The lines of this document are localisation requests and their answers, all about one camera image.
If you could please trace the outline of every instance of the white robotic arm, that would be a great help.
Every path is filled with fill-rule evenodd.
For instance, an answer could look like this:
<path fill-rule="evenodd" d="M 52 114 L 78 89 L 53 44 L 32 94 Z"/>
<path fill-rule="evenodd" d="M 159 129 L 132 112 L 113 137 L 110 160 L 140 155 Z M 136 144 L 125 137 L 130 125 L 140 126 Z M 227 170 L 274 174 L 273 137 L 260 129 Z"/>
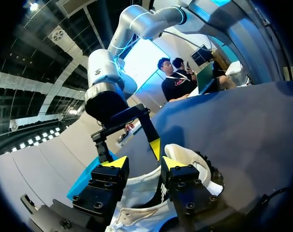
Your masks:
<path fill-rule="evenodd" d="M 185 12 L 176 6 L 163 8 L 155 14 L 138 5 L 123 10 L 108 49 L 98 49 L 88 58 L 86 112 L 105 124 L 111 116 L 128 108 L 126 99 L 137 87 L 131 93 L 124 91 L 125 85 L 132 81 L 120 71 L 118 56 L 134 34 L 145 40 L 150 39 L 168 27 L 185 23 L 186 19 Z"/>

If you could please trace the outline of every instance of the ceiling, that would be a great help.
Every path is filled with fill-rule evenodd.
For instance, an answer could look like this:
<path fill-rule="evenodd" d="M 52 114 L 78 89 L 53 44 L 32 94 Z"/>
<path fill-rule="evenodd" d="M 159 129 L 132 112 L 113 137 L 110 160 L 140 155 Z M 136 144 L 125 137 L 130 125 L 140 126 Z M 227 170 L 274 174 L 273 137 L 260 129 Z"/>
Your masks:
<path fill-rule="evenodd" d="M 142 5 L 142 0 L 37 0 L 32 11 L 34 2 L 25 3 L 25 16 L 1 53 L 0 155 L 78 118 L 70 111 L 83 110 L 87 57 L 108 47 L 123 9 Z M 63 36 L 56 29 L 65 32 L 75 52 L 55 42 L 53 37 Z M 78 53 L 83 57 L 77 59 Z"/>

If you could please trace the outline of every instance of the lanyard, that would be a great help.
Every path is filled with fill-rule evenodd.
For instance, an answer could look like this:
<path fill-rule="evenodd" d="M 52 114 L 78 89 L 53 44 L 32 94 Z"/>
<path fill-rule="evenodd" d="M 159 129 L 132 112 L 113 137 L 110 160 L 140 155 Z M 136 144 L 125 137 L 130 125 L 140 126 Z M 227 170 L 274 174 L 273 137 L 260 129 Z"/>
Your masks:
<path fill-rule="evenodd" d="M 183 76 L 183 77 L 166 76 L 166 78 L 170 78 L 170 79 L 180 79 L 180 80 L 187 80 L 187 81 L 190 81 L 190 80 L 187 78 L 187 76 L 185 76 L 185 75 L 183 75 L 183 74 L 181 74 L 181 73 L 179 73 L 179 72 L 175 72 L 175 73 L 177 73 L 178 75 L 181 75 L 181 76 Z"/>

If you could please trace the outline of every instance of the man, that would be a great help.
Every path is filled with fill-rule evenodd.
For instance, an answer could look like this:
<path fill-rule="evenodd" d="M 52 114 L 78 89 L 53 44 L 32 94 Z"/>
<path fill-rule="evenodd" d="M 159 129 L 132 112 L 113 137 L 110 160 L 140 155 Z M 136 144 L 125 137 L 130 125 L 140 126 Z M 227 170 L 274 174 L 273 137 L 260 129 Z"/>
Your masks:
<path fill-rule="evenodd" d="M 213 66 L 213 78 L 215 80 L 210 85 L 210 87 L 206 90 L 205 93 L 213 93 L 213 92 L 219 92 L 224 89 L 236 88 L 237 87 L 236 84 L 225 75 L 225 71 L 223 71 L 220 64 L 214 60 L 214 57 L 212 57 L 211 62 Z M 175 66 L 175 68 L 185 70 L 183 59 L 176 58 L 172 63 Z"/>
<path fill-rule="evenodd" d="M 196 82 L 196 75 L 195 75 L 194 71 L 189 67 L 188 62 L 185 67 L 184 60 L 182 58 L 175 58 L 175 60 L 172 62 L 172 64 L 178 70 L 185 70 L 187 72 L 187 74 L 191 75 L 192 80 Z"/>
<path fill-rule="evenodd" d="M 190 71 L 178 69 L 176 72 L 168 58 L 161 58 L 158 68 L 166 74 L 166 79 L 162 82 L 161 88 L 168 102 L 174 102 L 187 98 L 187 96 L 197 87 L 196 75 Z"/>

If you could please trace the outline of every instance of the shoe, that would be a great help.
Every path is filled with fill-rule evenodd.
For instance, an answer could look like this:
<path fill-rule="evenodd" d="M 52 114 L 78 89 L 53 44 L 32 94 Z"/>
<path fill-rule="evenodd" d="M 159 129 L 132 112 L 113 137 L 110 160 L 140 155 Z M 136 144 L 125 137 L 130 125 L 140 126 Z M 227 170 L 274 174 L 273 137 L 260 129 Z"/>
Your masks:
<path fill-rule="evenodd" d="M 188 165 L 192 164 L 200 172 L 199 178 L 202 184 L 212 195 L 218 196 L 223 186 L 211 181 L 210 168 L 206 161 L 197 153 L 177 144 L 165 146 L 165 154 L 172 160 Z M 165 222 L 177 217 L 173 203 L 168 199 L 164 202 L 167 189 L 159 184 L 159 166 L 149 174 L 129 178 L 124 189 L 121 201 L 117 204 L 110 226 L 106 232 L 152 232 L 159 231 Z M 144 204 L 161 194 L 161 202 L 147 208 L 141 208 Z"/>

